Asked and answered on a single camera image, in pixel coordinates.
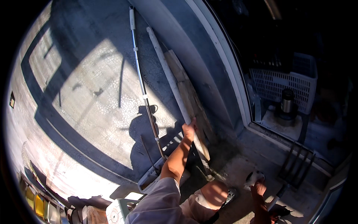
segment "plastic crate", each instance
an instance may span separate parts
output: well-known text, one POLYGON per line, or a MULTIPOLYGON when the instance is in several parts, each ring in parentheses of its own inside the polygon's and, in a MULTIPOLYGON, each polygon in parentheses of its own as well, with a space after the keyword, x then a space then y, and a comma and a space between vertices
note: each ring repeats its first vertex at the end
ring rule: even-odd
POLYGON ((260 97, 280 102, 282 90, 290 88, 295 94, 298 111, 304 114, 311 112, 318 77, 314 57, 294 53, 292 72, 289 74, 256 68, 251 68, 250 74, 260 97))

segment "wooden board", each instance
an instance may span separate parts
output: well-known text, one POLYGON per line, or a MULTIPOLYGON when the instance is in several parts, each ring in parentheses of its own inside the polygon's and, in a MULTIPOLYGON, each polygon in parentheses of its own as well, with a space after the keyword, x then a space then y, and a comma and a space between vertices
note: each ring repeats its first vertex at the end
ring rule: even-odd
MULTIPOLYGON (((182 96, 179 92, 179 89, 178 89, 178 86, 176 84, 176 79, 171 71, 171 69, 169 68, 168 66, 168 63, 167 61, 165 60, 165 57, 164 57, 164 54, 163 54, 163 51, 161 50, 160 46, 159 46, 159 42, 152 30, 151 27, 147 27, 147 32, 148 32, 148 35, 149 35, 149 38, 150 40, 152 41, 152 44, 154 46, 154 50, 155 52, 157 53, 157 56, 159 58, 159 62, 163 68, 163 71, 164 71, 164 74, 168 80, 168 83, 170 85, 170 88, 174 94, 174 97, 176 99, 176 102, 178 103, 178 106, 179 106, 179 109, 183 115, 183 118, 185 120, 185 123, 186 124, 190 124, 191 123, 191 118, 188 114, 188 111, 185 107, 185 104, 183 102, 183 99, 182 99, 182 96)), ((194 140, 193 140, 194 144, 195 144, 195 147, 198 151, 198 154, 199 154, 199 157, 200 157, 200 160, 204 166, 204 169, 205 169, 205 174, 209 177, 211 176, 211 170, 209 168, 209 165, 208 165, 208 161, 210 160, 210 156, 209 156, 209 151, 206 147, 202 147, 202 143, 200 142, 199 140, 199 137, 198 137, 198 134, 195 133, 194 134, 194 140)))
POLYGON ((215 136, 215 133, 213 132, 213 129, 211 127, 211 124, 206 116, 206 113, 204 111, 203 106, 201 105, 201 102, 198 98, 198 95, 192 85, 192 82, 190 81, 187 73, 185 72, 183 66, 181 65, 179 59, 177 58, 177 56, 175 55, 173 50, 169 50, 167 52, 164 53, 165 56, 165 60, 167 61, 171 71, 173 72, 173 75, 175 76, 175 78, 178 81, 178 87, 179 84, 181 85, 181 87, 179 88, 180 94, 182 95, 182 98, 184 99, 189 98, 189 102, 187 102, 184 104, 185 106, 188 108, 192 108, 193 113, 194 114, 190 114, 189 115, 195 116, 197 118, 197 124, 198 124, 198 128, 200 130, 200 132, 202 132, 202 134, 198 134, 198 136, 201 136, 201 140, 202 142, 205 141, 205 135, 206 134, 209 143, 211 144, 217 144, 217 139, 215 136))

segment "person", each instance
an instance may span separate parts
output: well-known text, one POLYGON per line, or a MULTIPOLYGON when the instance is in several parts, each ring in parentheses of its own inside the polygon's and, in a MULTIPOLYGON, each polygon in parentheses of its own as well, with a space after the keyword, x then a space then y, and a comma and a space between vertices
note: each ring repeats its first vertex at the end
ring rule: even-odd
MULTIPOLYGON (((179 182, 184 172, 190 146, 196 131, 196 119, 190 125, 182 126, 184 138, 165 161, 160 180, 152 191, 146 195, 135 209, 126 217, 126 224, 139 223, 205 223, 225 204, 233 200, 233 194, 220 181, 208 182, 201 189, 189 196, 181 205, 179 182)), ((258 181, 252 187, 255 208, 255 223, 271 223, 263 201, 266 187, 258 181)))

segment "sandal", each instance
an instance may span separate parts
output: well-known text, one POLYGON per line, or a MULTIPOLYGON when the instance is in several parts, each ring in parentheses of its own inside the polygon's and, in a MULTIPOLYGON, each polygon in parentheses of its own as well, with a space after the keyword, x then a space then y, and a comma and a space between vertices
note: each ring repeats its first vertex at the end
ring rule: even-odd
POLYGON ((229 204, 230 202, 232 202, 237 196, 237 190, 233 187, 229 188, 228 194, 227 194, 227 198, 225 203, 221 206, 221 208, 225 207, 227 204, 229 204))

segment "shorts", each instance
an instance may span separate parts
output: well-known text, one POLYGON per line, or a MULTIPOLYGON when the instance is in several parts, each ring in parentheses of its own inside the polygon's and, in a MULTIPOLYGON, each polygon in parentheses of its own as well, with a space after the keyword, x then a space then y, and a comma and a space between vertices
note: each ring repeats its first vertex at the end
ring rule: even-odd
POLYGON ((192 218, 199 223, 209 220, 216 213, 216 210, 210 208, 200 189, 190 195, 180 207, 186 217, 192 218))

